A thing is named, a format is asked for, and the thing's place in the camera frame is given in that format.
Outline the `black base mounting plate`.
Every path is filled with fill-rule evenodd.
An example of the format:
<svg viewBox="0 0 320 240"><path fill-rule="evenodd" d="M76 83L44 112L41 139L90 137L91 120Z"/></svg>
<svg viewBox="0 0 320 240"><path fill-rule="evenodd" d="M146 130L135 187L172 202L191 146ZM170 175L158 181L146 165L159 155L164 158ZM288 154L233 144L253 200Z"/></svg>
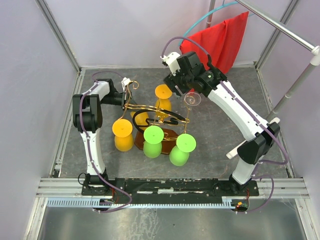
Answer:
<svg viewBox="0 0 320 240"><path fill-rule="evenodd" d="M222 203L222 197L257 197L258 184L251 180L238 189L235 183L217 178L115 178L111 191L102 197L115 204L204 204Z"/></svg>

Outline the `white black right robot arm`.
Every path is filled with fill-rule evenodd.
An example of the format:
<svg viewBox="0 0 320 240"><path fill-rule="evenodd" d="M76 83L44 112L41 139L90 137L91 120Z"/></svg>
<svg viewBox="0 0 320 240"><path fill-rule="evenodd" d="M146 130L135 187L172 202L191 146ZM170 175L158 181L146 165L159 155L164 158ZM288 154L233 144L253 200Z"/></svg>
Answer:
<svg viewBox="0 0 320 240"><path fill-rule="evenodd" d="M169 67L170 74L163 80L177 96L194 90L219 106L235 123L245 142L236 150L240 157L230 176L229 191L236 196L247 190L247 182L259 160L275 143L280 126L277 122L268 122L260 117L234 90L227 77L209 59L204 65L198 55L188 52L180 55L171 52L162 55L163 65Z"/></svg>

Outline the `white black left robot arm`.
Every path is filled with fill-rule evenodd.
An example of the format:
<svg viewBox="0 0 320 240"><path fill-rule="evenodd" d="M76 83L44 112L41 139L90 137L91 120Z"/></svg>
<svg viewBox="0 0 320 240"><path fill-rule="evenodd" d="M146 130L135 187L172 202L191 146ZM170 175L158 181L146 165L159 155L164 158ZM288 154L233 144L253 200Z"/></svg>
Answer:
<svg viewBox="0 0 320 240"><path fill-rule="evenodd" d="M111 192L100 145L102 105L123 108L127 99L127 93L117 91L110 78L98 79L84 93L72 96L73 125L80 133L86 155L86 173L81 183L83 196L103 196Z"/></svg>

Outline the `orange plastic goblet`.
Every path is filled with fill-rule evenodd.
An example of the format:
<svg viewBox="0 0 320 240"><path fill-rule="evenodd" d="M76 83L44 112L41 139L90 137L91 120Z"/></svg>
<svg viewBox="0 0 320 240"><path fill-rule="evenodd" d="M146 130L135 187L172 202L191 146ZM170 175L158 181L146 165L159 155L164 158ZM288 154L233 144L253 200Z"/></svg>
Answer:
<svg viewBox="0 0 320 240"><path fill-rule="evenodd" d="M166 84L160 84L155 88L155 95L157 97L157 101L155 106L167 111L172 110L172 104L170 101L170 97L172 96L172 91Z"/></svg>
<svg viewBox="0 0 320 240"><path fill-rule="evenodd" d="M118 119L112 125L115 147L121 152L129 151L134 145L133 125L127 119Z"/></svg>
<svg viewBox="0 0 320 240"><path fill-rule="evenodd" d="M149 118L149 115L147 112L142 112L140 114L138 114L135 118L134 118L134 115L135 115L135 111L131 111L130 112L130 115L132 117L132 122L135 123L137 126L140 126L140 127L136 127L135 125L133 125L138 131L140 132L144 132L145 129L149 126L148 122L147 122L147 119Z"/></svg>

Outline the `clear wine glass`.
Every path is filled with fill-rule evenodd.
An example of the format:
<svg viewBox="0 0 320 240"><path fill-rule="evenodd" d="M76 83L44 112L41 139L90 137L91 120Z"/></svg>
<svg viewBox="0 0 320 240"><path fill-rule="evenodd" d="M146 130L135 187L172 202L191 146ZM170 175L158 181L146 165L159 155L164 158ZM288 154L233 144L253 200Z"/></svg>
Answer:
<svg viewBox="0 0 320 240"><path fill-rule="evenodd" d="M186 108L190 111L193 107L198 106L202 101L199 93L190 91L184 96L184 103Z"/></svg>

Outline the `green plastic goblet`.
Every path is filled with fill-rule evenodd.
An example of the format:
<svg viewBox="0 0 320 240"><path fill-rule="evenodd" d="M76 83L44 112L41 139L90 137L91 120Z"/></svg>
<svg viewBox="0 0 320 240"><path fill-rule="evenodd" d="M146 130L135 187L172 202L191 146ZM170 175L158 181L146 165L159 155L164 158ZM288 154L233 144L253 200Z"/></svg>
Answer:
<svg viewBox="0 0 320 240"><path fill-rule="evenodd" d="M197 146L196 139L188 134L183 133L176 139L176 146L169 154L170 162L178 167L185 165L190 157L190 153L195 150Z"/></svg>
<svg viewBox="0 0 320 240"><path fill-rule="evenodd" d="M148 158L157 158L162 152L164 131L156 125L147 127L143 133L143 152Z"/></svg>

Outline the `red cloth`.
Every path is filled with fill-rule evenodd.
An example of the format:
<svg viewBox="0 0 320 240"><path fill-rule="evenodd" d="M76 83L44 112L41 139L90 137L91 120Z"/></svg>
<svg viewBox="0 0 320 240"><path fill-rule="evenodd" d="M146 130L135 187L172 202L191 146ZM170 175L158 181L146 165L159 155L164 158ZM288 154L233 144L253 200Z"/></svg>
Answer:
<svg viewBox="0 0 320 240"><path fill-rule="evenodd" d="M202 46L210 54L212 65L226 74L240 50L248 16L248 12L243 12L188 38Z"/></svg>

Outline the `blue hoop tube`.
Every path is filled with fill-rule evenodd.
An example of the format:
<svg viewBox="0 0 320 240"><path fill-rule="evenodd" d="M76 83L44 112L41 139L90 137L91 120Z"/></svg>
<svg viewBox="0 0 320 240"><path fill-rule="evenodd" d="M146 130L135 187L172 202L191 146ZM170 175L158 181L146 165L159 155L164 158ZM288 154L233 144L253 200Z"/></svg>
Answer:
<svg viewBox="0 0 320 240"><path fill-rule="evenodd" d="M208 17L212 17L213 13L217 12L217 11L220 11L224 8L227 8L227 7L230 7L230 6L233 6L233 5L236 5L238 4L238 2L236 1L232 1L232 2L228 2L228 3L225 3L225 1L223 0L222 1L222 5L218 6L218 7L215 7L213 9L211 9L209 12L207 12L206 14L204 14L202 17L200 17L193 25L191 25L188 30L183 34L183 37L187 37L188 34L198 25L200 24L203 20L206 20L206 23L211 23L211 21L208 21Z"/></svg>

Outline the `gold wire wine glass rack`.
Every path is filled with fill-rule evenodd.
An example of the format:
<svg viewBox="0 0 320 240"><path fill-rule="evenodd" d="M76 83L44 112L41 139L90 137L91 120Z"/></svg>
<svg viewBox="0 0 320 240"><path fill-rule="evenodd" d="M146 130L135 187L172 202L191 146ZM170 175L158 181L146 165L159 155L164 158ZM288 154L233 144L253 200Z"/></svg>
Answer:
<svg viewBox="0 0 320 240"><path fill-rule="evenodd" d="M183 133L185 134L187 132L187 124L190 122L190 119L188 116L183 117L178 113L172 112L172 106L171 111L168 111L163 108L156 107L156 104L137 104L136 102L134 102L132 90L138 89L139 86L140 84L137 81L131 80L127 88L129 98L128 102L125 104L124 111L135 112L133 118L135 118L140 113L147 112L148 118L146 119L146 121L148 122L148 127L158 126L164 132L161 153L163 155L169 155L171 150L174 148L174 145L176 144L176 140L179 135L174 130L165 128L165 126L183 127ZM140 125L136 125L136 123L133 122L133 120L132 124L136 127L140 127ZM144 146L144 141L144 132L137 130L137 134L134 139L135 146L142 150Z"/></svg>

